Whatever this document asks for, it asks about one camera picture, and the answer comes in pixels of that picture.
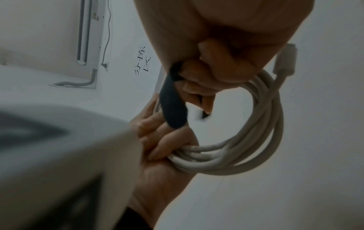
thin wire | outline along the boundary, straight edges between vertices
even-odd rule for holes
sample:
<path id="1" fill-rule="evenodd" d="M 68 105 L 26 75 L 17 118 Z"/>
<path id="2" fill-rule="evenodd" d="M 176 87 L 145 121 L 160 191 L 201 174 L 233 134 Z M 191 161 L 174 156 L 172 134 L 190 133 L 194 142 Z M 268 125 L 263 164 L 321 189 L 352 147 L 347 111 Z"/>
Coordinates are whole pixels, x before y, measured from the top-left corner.
<path id="1" fill-rule="evenodd" d="M 110 21 L 111 21 L 111 10 L 110 10 L 110 6 L 109 6 L 109 1 L 110 0 L 107 0 L 107 8 L 109 9 L 109 22 L 108 22 L 108 31 L 109 31 L 109 36 L 107 38 L 107 42 L 106 42 L 106 45 L 105 45 L 105 49 L 104 49 L 104 54 L 102 56 L 102 62 L 101 62 L 101 65 L 103 67 L 106 68 L 106 63 L 104 63 L 104 60 L 105 60 L 105 54 L 106 54 L 106 49 L 107 49 L 107 46 L 109 45 L 109 41 L 110 41 Z"/>

white paper sign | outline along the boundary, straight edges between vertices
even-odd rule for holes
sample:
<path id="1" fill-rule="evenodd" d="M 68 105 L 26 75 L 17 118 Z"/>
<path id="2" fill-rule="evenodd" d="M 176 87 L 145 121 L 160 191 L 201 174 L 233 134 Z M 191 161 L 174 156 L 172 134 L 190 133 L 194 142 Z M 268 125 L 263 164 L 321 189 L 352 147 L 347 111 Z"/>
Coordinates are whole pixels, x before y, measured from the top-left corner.
<path id="1" fill-rule="evenodd" d="M 133 83 L 147 95 L 152 96 L 162 64 L 147 39 L 140 39 L 138 41 L 133 56 L 133 63 L 131 70 Z"/>

human hand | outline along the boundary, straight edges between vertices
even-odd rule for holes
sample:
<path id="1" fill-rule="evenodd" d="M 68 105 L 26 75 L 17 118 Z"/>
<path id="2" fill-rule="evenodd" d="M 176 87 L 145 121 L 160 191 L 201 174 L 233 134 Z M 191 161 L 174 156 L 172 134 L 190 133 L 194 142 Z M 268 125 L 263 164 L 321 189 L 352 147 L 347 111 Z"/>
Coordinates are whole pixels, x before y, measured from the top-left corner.
<path id="1" fill-rule="evenodd" d="M 215 94 L 253 78 L 295 33 L 314 0 L 135 0 L 148 37 L 184 101 L 207 113 Z M 202 103 L 197 96 L 203 96 Z"/>
<path id="2" fill-rule="evenodd" d="M 153 114 L 158 96 L 153 95 L 142 112 L 130 121 L 130 126 L 136 130 L 143 144 L 144 153 L 129 207 L 138 212 L 152 228 L 167 205 L 194 177 L 176 169 L 166 156 L 181 146 L 198 145 L 190 127 L 173 130 L 165 122 L 162 113 Z"/>

black velcro strap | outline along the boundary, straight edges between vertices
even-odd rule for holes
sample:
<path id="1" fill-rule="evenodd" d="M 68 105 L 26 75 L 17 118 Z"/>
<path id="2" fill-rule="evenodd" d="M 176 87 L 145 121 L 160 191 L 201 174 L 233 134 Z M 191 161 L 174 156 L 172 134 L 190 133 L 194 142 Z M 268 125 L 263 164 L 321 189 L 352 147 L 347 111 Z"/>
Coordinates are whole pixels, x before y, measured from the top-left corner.
<path id="1" fill-rule="evenodd" d="M 182 81 L 183 78 L 178 74 L 182 62 L 175 63 L 169 69 L 169 73 L 159 94 L 159 102 L 163 110 L 164 117 L 168 125 L 174 129 L 181 128 L 187 123 L 188 110 L 185 102 L 179 97 L 173 82 Z M 202 112 L 201 118 L 208 117 L 209 114 Z"/>

black strap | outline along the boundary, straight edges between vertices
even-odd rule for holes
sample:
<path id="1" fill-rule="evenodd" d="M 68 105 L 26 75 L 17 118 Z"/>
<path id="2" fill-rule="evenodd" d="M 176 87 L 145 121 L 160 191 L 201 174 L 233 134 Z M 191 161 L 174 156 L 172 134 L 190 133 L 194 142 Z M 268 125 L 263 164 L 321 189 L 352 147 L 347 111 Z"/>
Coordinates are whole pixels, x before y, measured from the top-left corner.
<path id="1" fill-rule="evenodd" d="M 180 128 L 187 123 L 188 110 L 185 102 L 179 97 L 179 94 L 174 87 L 175 81 L 182 81 L 183 78 L 178 74 L 181 69 L 182 62 L 175 63 L 169 69 L 169 73 L 163 84 L 159 94 L 159 102 L 163 110 L 164 117 L 168 125 L 172 128 Z M 208 117 L 209 114 L 202 112 L 202 119 Z"/>
<path id="2" fill-rule="evenodd" d="M 145 220 L 131 208 L 126 208 L 123 216 L 117 223 L 115 230 L 152 230 Z"/>

